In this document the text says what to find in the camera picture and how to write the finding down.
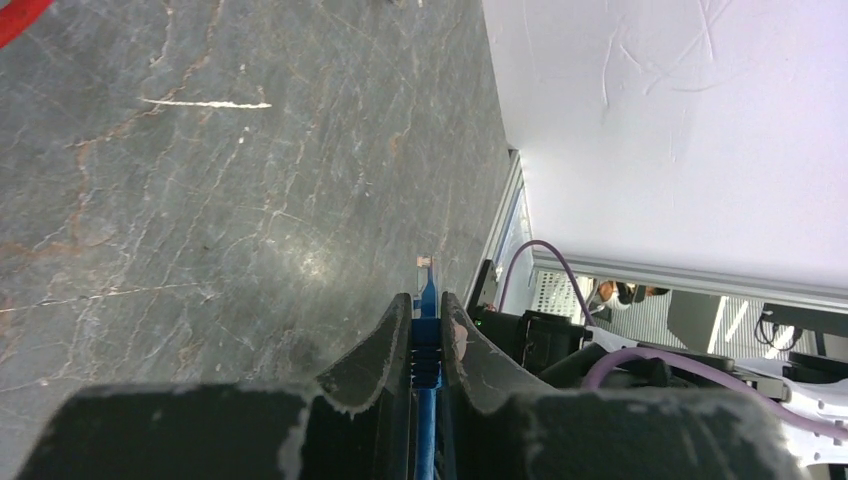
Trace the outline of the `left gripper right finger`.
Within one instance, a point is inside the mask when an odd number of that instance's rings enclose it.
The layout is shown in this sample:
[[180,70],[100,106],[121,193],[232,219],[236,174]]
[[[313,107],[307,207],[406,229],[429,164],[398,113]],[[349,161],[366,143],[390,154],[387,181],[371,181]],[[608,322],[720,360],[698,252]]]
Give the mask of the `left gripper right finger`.
[[802,479],[776,420],[719,389],[559,390],[441,299],[443,479]]

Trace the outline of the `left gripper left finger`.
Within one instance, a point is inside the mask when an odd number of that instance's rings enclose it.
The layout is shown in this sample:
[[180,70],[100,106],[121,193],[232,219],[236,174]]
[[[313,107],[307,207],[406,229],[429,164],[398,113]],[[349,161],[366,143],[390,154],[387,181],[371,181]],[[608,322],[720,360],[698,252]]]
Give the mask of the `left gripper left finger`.
[[22,479],[407,479],[412,300],[303,382],[84,388],[48,422]]

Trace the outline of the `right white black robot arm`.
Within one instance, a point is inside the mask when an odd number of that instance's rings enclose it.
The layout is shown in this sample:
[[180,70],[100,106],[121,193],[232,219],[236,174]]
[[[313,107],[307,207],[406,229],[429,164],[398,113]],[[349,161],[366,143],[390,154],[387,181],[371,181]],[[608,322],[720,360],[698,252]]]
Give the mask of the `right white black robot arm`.
[[782,413],[789,451],[803,466],[847,463],[847,364],[792,352],[785,360],[700,354],[630,340],[600,327],[526,311],[473,307],[477,330],[522,369],[557,388],[752,390]]

